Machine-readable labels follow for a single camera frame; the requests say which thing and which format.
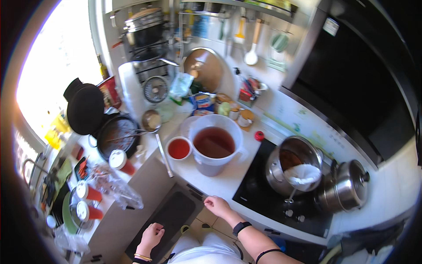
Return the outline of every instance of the black cooktop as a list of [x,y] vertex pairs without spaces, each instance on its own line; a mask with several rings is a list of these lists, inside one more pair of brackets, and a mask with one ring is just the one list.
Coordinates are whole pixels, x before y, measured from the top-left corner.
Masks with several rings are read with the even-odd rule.
[[[275,147],[266,139],[262,141],[233,200],[286,226],[326,237],[333,215],[318,209],[314,202],[314,192],[294,196],[294,203],[287,203],[284,200],[288,197],[276,193],[269,186],[265,177],[265,164]],[[291,217],[286,216],[287,210],[293,211]],[[301,215],[305,217],[303,222],[298,221]]]

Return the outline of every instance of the hand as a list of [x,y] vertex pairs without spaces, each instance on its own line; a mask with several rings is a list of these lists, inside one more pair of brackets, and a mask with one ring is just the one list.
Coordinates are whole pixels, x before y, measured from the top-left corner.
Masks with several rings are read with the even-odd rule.
[[150,257],[151,250],[161,241],[164,235],[164,228],[159,223],[153,223],[148,226],[142,234],[142,239],[136,253],[141,254],[145,257]]
[[221,197],[208,196],[204,201],[205,207],[218,217],[228,220],[234,213],[229,204]]

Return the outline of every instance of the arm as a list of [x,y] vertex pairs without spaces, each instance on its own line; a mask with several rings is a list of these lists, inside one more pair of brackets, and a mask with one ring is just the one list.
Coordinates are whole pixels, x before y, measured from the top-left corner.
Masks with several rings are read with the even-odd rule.
[[[151,250],[158,245],[163,235],[164,228],[162,225],[159,223],[150,224],[142,233],[142,239],[136,248],[136,254],[151,258]],[[148,259],[139,256],[135,256],[135,258],[148,261]]]
[[[230,208],[229,204],[223,198],[209,196],[205,199],[204,205],[213,214],[226,220],[232,228],[240,222],[246,222],[239,214]],[[255,261],[262,252],[278,248],[269,237],[252,226],[242,229],[238,234],[238,239]],[[299,264],[301,262],[278,251],[266,253],[259,259],[259,264],[272,263]]]

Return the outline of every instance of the green plate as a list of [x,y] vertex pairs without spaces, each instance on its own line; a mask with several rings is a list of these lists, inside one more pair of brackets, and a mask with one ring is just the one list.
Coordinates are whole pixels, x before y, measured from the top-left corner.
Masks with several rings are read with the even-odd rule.
[[70,192],[68,192],[65,195],[65,198],[63,199],[63,208],[62,208],[63,222],[65,223],[65,226],[68,229],[69,234],[76,234],[78,227],[75,226],[70,216],[69,198],[70,198]]

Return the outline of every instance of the round strainer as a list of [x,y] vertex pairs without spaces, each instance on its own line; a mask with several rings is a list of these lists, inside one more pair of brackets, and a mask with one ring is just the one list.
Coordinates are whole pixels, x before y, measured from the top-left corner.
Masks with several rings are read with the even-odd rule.
[[152,76],[143,83],[143,94],[150,103],[161,103],[168,95],[167,80],[161,76]]

